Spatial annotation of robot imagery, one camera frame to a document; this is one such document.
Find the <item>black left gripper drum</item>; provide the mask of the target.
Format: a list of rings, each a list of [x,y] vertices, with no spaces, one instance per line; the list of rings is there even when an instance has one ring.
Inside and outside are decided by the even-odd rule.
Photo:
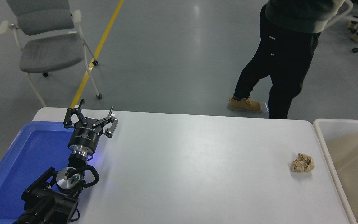
[[[71,151],[81,149],[87,154],[94,154],[98,146],[100,135],[103,133],[103,127],[92,125],[98,120],[93,118],[86,118],[87,125],[83,125],[78,121],[74,125],[74,131],[68,143],[68,149]]]

